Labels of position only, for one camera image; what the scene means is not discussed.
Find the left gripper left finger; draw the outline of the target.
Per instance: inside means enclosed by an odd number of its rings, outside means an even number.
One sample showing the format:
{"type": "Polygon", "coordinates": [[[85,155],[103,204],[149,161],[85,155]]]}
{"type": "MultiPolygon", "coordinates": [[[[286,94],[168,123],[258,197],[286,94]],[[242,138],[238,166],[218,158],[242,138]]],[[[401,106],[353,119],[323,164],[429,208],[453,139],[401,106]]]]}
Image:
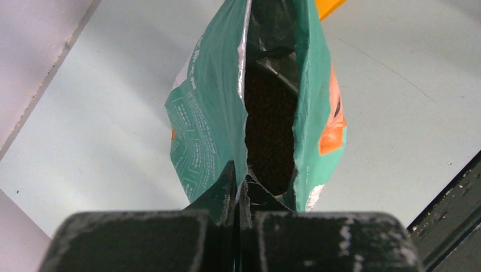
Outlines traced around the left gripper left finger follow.
{"type": "Polygon", "coordinates": [[[40,271],[233,271],[235,166],[177,211],[97,211],[68,217],[40,271]]]}

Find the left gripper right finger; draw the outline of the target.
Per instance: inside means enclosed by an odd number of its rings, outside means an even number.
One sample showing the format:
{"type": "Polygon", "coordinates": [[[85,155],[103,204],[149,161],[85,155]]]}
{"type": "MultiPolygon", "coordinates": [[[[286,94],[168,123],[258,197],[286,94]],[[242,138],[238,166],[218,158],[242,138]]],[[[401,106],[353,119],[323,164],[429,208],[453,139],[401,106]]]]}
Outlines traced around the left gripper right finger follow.
{"type": "Polygon", "coordinates": [[[294,212],[252,176],[238,192],[239,271],[422,271],[406,229],[381,212],[294,212]]]}

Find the green pet food bag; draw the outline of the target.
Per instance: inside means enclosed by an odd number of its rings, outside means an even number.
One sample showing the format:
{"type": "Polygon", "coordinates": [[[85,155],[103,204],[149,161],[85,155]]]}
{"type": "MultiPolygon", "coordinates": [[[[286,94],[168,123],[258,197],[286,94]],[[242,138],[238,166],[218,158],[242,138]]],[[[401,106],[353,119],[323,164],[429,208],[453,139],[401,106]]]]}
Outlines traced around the green pet food bag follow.
{"type": "Polygon", "coordinates": [[[339,163],[347,124],[329,48],[314,1],[225,1],[178,74],[166,100],[170,158],[190,202],[233,161],[248,172],[247,64],[294,56],[298,96],[287,177],[295,207],[311,211],[339,163]]]}

